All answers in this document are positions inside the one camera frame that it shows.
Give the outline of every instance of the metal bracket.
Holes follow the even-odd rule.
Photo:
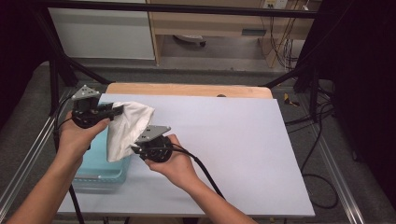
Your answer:
[[[84,85],[72,96],[72,101],[82,100],[97,96],[100,96],[99,91],[96,91],[94,89],[87,87],[87,85]]]
[[[149,142],[156,137],[159,137],[163,135],[164,133],[167,133],[171,130],[171,127],[168,126],[156,126],[156,125],[149,125],[145,131],[143,131],[139,137],[137,137],[137,140],[135,143],[137,145],[145,142]]]

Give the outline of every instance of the white cabinet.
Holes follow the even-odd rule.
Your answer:
[[[154,60],[147,12],[60,8],[49,12],[70,57]]]

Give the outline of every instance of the hand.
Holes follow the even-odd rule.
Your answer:
[[[72,113],[68,112],[65,119],[70,119],[61,127],[61,139],[57,157],[62,161],[78,166],[82,163],[82,156],[87,151],[93,138],[104,130],[110,119],[102,119],[89,129],[82,129],[71,120]]]
[[[168,138],[173,144],[180,146],[174,134],[168,135]],[[150,170],[165,175],[174,185],[181,189],[186,189],[196,181],[200,181],[192,166],[191,158],[181,152],[172,152],[171,158],[166,162],[145,160],[145,163]]]

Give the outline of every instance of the gray floor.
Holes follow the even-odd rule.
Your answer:
[[[256,86],[266,83],[284,73],[283,68],[268,69],[257,39],[236,39],[211,37],[207,39],[206,47],[184,43],[168,36],[163,48],[163,60],[160,66],[151,63],[134,62],[133,65],[114,67],[109,63],[106,68],[93,66],[93,70],[104,77],[117,81],[130,82],[175,82],[224,85]],[[91,83],[89,78],[79,75],[81,82]],[[292,101],[300,101],[305,95],[296,95],[292,91],[292,80],[273,89],[273,94],[279,101],[284,120],[298,119],[305,115],[301,106],[285,105],[284,93],[290,95]],[[48,118],[50,111],[50,83],[48,67],[36,69],[25,94],[14,110],[12,117],[0,132],[0,192],[4,192],[9,180],[14,176],[19,164],[23,161],[30,146]],[[288,127],[288,131],[300,126]],[[376,184],[366,164],[352,160],[347,140],[336,117],[323,120],[323,137],[328,143],[336,161],[349,185],[356,203],[361,210],[366,223],[396,223],[396,213],[390,206],[381,188]],[[309,148],[315,141],[315,135],[310,127],[290,134],[290,141],[301,165]],[[44,145],[35,166],[21,187],[20,193],[11,205],[7,216],[19,206],[35,182],[45,172],[54,156],[51,139]],[[322,156],[316,150],[306,166],[306,171],[322,175],[330,179]],[[312,199],[317,203],[328,204],[333,200],[332,191],[322,182],[306,179],[306,184]],[[314,207],[316,216],[299,220],[288,220],[289,223],[349,223],[342,204],[334,209]],[[59,220],[73,218],[57,217]]]

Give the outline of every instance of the black backdrop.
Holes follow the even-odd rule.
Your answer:
[[[320,10],[334,16],[315,20],[300,59],[333,81],[350,144],[396,208],[396,1],[323,0]],[[312,71],[300,75],[297,91]]]
[[[26,3],[0,0],[0,129],[21,99],[34,70],[49,56],[46,38]]]

